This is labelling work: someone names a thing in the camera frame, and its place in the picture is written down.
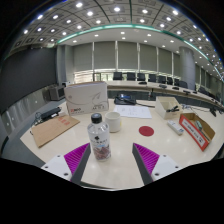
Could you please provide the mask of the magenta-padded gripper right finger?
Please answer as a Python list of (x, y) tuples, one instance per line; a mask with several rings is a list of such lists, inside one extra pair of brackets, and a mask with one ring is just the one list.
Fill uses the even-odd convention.
[(145, 185), (181, 170), (181, 166), (168, 155), (159, 155), (137, 143), (133, 144), (132, 153)]

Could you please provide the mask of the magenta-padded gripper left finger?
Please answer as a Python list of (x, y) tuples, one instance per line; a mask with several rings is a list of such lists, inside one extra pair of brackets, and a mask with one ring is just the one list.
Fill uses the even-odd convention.
[(65, 155), (56, 155), (42, 169), (79, 185), (90, 153), (90, 144), (87, 143)]

